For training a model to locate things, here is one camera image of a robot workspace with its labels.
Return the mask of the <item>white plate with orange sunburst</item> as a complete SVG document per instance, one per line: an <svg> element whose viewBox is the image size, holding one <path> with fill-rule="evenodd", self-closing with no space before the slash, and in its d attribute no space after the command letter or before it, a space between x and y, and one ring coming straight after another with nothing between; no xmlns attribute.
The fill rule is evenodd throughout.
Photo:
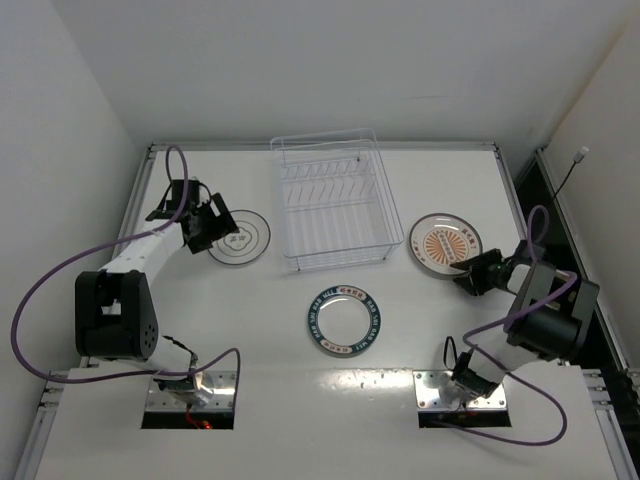
<svg viewBox="0 0 640 480"><path fill-rule="evenodd" d="M411 227L409 247L414 259L431 273L455 277L463 273L453 264L470 260L484 251L477 230L461 217L432 213Z"/></svg>

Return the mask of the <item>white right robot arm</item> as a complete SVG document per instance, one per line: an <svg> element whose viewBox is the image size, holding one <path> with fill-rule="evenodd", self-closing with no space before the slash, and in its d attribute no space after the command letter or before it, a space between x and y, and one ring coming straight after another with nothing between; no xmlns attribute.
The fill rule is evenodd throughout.
<svg viewBox="0 0 640 480"><path fill-rule="evenodd" d="M498 249L454 263L454 283L480 297L493 290L514 295L505 317L462 337L468 350L450 382L470 401L487 398L504 377L538 361L568 361L582 348L597 306L599 286L541 260L544 251L521 244L510 256Z"/></svg>

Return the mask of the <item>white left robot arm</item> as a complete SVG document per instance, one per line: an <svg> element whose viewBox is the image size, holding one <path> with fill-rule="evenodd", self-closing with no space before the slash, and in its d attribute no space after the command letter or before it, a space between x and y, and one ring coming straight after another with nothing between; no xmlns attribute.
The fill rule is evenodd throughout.
<svg viewBox="0 0 640 480"><path fill-rule="evenodd" d="M75 345L78 353L148 370L158 388L189 407L211 402L213 380L198 356L160 332L150 287L167 261L183 248L192 254L238 232L222 196L203 199L202 183L173 180L140 234L98 271L75 281Z"/></svg>

